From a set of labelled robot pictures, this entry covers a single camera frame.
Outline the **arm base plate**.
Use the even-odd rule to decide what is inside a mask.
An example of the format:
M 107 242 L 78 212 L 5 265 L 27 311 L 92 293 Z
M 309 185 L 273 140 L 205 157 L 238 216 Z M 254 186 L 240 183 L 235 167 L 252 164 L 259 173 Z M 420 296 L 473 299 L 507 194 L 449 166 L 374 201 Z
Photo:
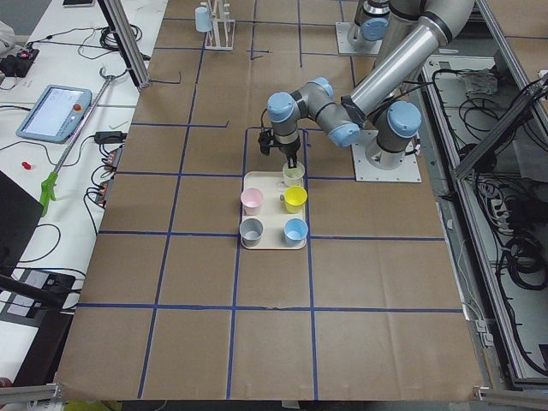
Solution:
M 375 57 L 378 54 L 383 40 L 365 39 L 360 30 L 354 29 L 353 22 L 336 22 L 335 30 L 339 55 Z
M 421 183 L 412 143 L 399 153 L 384 151 L 377 142 L 377 130 L 362 130 L 351 146 L 357 182 Z

